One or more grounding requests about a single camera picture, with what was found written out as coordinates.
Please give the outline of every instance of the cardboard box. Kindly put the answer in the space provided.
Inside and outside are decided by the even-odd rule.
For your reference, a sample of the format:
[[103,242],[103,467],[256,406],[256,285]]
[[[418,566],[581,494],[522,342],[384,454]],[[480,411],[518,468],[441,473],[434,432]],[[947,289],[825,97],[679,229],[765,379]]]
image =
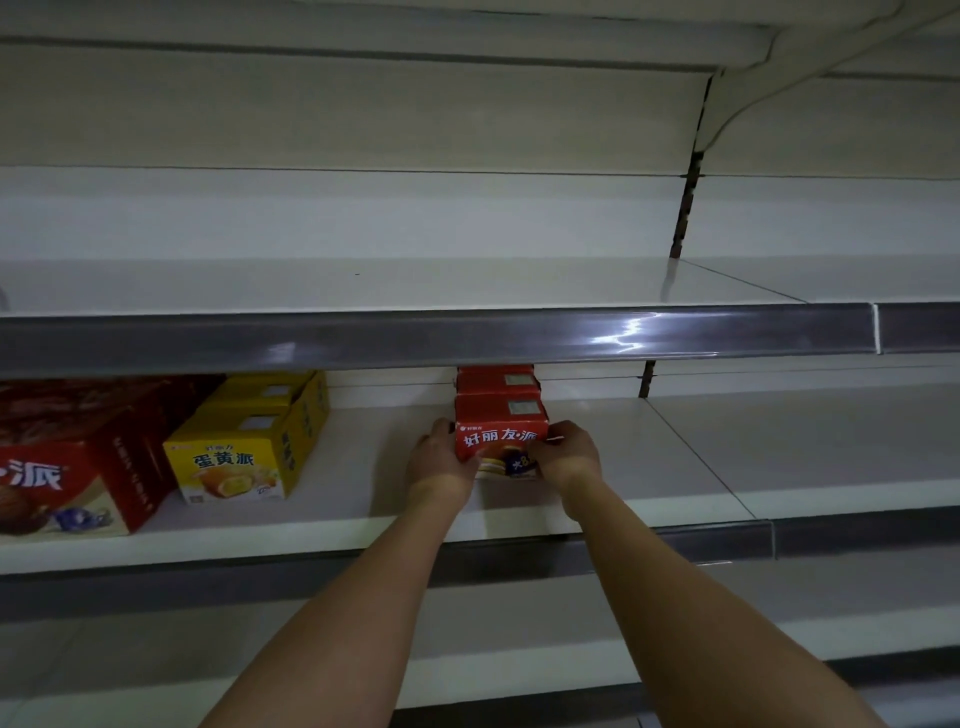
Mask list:
[[330,411],[323,372],[283,372],[228,377],[200,409],[240,408],[249,412],[290,412],[296,426],[295,448],[305,458],[313,450]]
[[534,372],[533,364],[495,364],[483,367],[458,367],[458,375],[466,374],[502,374],[502,375],[531,375]]
[[201,407],[164,449],[188,503],[278,500],[306,459],[300,427],[290,408]]
[[539,399],[540,383],[528,372],[461,372],[457,375],[457,394]]
[[156,479],[129,407],[0,421],[0,543],[133,533]]
[[455,450],[460,460],[483,451],[480,470],[509,477],[534,477],[527,454],[531,440],[544,440],[549,421],[539,398],[499,395],[458,396]]
[[308,380],[274,377],[229,376],[204,400],[203,407],[289,407]]
[[117,407],[133,411],[133,428],[144,439],[157,478],[156,497],[177,487],[163,441],[192,413],[196,393],[187,376],[47,379],[8,383],[0,391],[0,420],[76,415]]

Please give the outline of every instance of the egg yolk pie box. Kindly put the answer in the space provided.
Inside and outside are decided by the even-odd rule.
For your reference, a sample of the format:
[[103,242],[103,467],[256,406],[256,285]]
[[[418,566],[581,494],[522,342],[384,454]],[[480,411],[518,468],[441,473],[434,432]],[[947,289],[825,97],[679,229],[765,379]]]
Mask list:
[[289,407],[201,407],[163,447],[188,503],[284,499],[309,452]]
[[290,410],[305,457],[313,449],[330,411],[323,372],[231,376],[206,399],[201,410],[241,408],[248,411]]
[[532,478],[537,463],[527,453],[532,440],[545,440],[549,420],[539,398],[458,395],[454,448],[463,461],[483,452],[481,473]]

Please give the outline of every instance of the white shelf surface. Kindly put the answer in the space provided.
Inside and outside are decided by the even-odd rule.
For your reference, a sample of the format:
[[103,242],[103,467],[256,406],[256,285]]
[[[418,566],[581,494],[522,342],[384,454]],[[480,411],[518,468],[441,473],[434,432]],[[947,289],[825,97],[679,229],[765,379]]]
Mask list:
[[960,505],[955,383],[650,402],[758,518]]
[[0,260],[665,257],[683,192],[679,176],[0,167]]
[[958,225],[958,180],[707,176],[684,258],[960,255]]
[[957,255],[691,255],[687,261],[806,303],[960,301],[960,248]]
[[[613,488],[651,526],[751,518],[643,400],[556,401],[551,420],[571,419],[596,439]],[[88,569],[362,548],[403,503],[411,447],[452,407],[334,410],[300,484],[279,503],[186,505],[172,494],[138,533],[114,539],[14,544],[0,572]],[[579,526],[536,481],[480,481],[449,541],[551,533]]]
[[660,258],[7,261],[7,316],[791,303]]

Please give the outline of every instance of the pie image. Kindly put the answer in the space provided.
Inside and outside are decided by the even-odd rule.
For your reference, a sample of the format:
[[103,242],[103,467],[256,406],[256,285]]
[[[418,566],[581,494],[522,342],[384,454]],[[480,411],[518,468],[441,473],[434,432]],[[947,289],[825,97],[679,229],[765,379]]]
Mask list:
[[255,465],[217,465],[195,475],[204,489],[215,497],[237,497],[254,488],[276,486],[276,475]]
[[37,507],[20,488],[0,485],[0,534],[26,536],[47,523],[43,509]]

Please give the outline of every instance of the shelf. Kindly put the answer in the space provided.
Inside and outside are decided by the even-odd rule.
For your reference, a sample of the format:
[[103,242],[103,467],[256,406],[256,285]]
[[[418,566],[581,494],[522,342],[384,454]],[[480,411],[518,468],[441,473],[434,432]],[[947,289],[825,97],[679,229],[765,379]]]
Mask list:
[[[960,546],[960,506],[657,528],[694,564]],[[307,599],[360,549],[0,576],[0,623]],[[582,534],[450,542],[431,587],[593,573]],[[71,598],[61,596],[68,592]]]
[[757,518],[960,505],[960,385],[649,401]]
[[7,261],[8,316],[790,303],[663,258]]
[[884,303],[877,317],[883,353],[960,351],[960,303]]
[[[589,429],[613,488],[652,526],[736,522],[750,514],[649,405],[552,402],[554,421]],[[281,503],[187,506],[170,496],[129,538],[3,546],[4,573],[274,556],[367,546],[402,506],[406,458],[440,406],[334,410],[301,483]],[[481,481],[449,541],[572,533],[579,526],[541,482]]]
[[0,317],[0,376],[875,352],[867,305]]
[[[944,578],[944,565],[958,555],[924,548],[716,565],[708,573],[831,660],[957,644],[960,583]],[[21,667],[7,695],[32,698],[13,725],[99,726],[104,715],[118,725],[196,725],[298,606],[4,625],[9,659]],[[636,682],[594,575],[428,590],[410,657],[400,708]],[[31,667],[36,679],[14,692],[24,682],[15,678]]]
[[690,255],[687,261],[807,303],[960,301],[960,255]]

